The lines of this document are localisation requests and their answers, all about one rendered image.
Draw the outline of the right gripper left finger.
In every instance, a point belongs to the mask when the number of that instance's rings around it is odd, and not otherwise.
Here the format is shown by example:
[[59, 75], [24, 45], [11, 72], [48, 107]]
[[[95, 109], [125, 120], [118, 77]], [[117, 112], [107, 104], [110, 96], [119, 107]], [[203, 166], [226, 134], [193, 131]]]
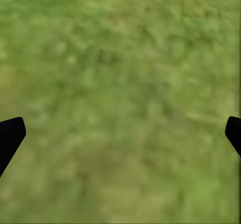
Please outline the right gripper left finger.
[[26, 128], [22, 117], [0, 122], [0, 176], [25, 136]]

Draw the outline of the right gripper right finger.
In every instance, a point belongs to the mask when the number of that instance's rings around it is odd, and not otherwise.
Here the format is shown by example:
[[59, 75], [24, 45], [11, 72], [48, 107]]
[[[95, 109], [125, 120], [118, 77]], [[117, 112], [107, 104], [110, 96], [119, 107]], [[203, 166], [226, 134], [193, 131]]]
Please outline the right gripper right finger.
[[241, 157], [241, 119], [229, 117], [225, 134]]

